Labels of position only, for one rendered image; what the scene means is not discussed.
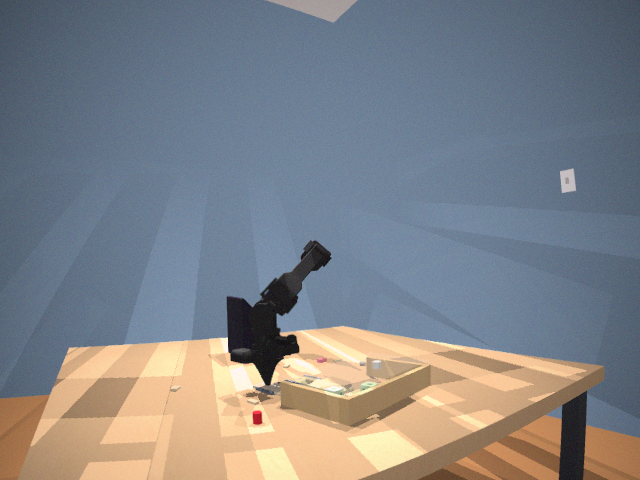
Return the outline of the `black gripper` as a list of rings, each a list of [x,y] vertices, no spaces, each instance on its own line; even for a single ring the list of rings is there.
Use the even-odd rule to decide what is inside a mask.
[[[268,349],[267,351],[262,351],[261,341],[263,339],[263,334],[265,334],[266,331],[270,331],[270,335],[275,335],[276,332],[281,332],[281,328],[277,328],[276,324],[264,329],[258,329],[254,327],[251,328],[251,331],[252,333],[254,333],[255,337],[255,344],[252,344],[252,349],[255,350],[245,348],[238,350],[233,349],[230,353],[230,361],[237,362],[243,365],[253,363],[258,370],[262,380],[264,381],[264,384],[268,386],[272,382],[272,378],[275,373],[274,370],[277,363],[283,360],[284,357],[277,357]]]

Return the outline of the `tan rectangular box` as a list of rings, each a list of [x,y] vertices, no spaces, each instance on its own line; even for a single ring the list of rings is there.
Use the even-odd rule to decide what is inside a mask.
[[[279,376],[281,405],[350,426],[430,386],[430,372],[431,360],[367,352]]]

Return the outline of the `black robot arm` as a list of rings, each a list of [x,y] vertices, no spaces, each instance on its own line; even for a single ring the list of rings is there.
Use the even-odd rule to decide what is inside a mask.
[[[251,308],[248,314],[249,322],[253,327],[264,329],[276,325],[277,314],[282,316],[297,304],[297,294],[302,290],[302,281],[307,275],[311,271],[318,271],[321,266],[325,267],[332,259],[331,253],[316,240],[313,242],[310,240],[303,250],[305,251],[298,265],[291,272],[283,273],[278,279],[275,278],[260,294],[261,300]],[[292,355],[293,349],[297,348],[296,335],[282,336],[280,332],[270,335],[270,331],[266,332],[261,341],[262,351],[268,349],[281,358]]]

